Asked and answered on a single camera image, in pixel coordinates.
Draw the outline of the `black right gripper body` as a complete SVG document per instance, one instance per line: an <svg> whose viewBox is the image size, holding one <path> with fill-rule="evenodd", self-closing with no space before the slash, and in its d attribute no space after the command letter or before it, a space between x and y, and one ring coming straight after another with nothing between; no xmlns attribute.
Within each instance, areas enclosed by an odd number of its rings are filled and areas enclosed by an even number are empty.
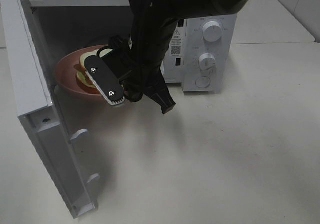
<svg viewBox="0 0 320 224"><path fill-rule="evenodd" d="M127 94L146 93L146 87L165 83L160 65L147 60L139 62L129 48L129 41L121 36L112 36L109 47L112 51L101 57L123 85Z"/></svg>

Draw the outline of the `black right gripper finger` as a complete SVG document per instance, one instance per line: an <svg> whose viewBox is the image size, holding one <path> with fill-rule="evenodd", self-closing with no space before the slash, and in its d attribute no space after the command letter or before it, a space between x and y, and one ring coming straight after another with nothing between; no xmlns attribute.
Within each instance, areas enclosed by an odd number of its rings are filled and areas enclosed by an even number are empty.
<svg viewBox="0 0 320 224"><path fill-rule="evenodd" d="M160 105L163 114L168 113L176 105L166 83L147 86L146 95Z"/></svg>

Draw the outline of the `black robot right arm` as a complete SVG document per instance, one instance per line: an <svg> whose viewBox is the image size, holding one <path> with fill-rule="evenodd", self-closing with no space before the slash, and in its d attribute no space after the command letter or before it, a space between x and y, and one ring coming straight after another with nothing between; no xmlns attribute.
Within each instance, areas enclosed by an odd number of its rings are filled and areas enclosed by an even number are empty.
<svg viewBox="0 0 320 224"><path fill-rule="evenodd" d="M109 39L103 57L109 70L100 92L111 105L148 96L163 113L174 106L160 71L173 33L181 19L238 13L248 0L129 0L133 23L128 39Z"/></svg>

